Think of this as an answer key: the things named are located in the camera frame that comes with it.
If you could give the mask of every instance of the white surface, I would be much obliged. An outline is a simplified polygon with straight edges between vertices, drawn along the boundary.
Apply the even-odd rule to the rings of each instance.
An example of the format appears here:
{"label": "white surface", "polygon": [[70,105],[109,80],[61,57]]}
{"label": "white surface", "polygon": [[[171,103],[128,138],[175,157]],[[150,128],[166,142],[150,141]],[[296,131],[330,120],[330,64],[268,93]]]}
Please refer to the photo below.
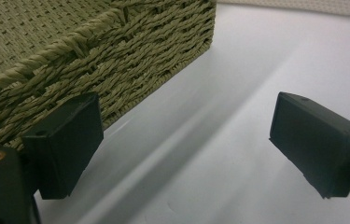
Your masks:
{"label": "white surface", "polygon": [[350,18],[218,5],[212,48],[105,131],[43,223],[350,223],[268,140],[277,93],[350,119]]}

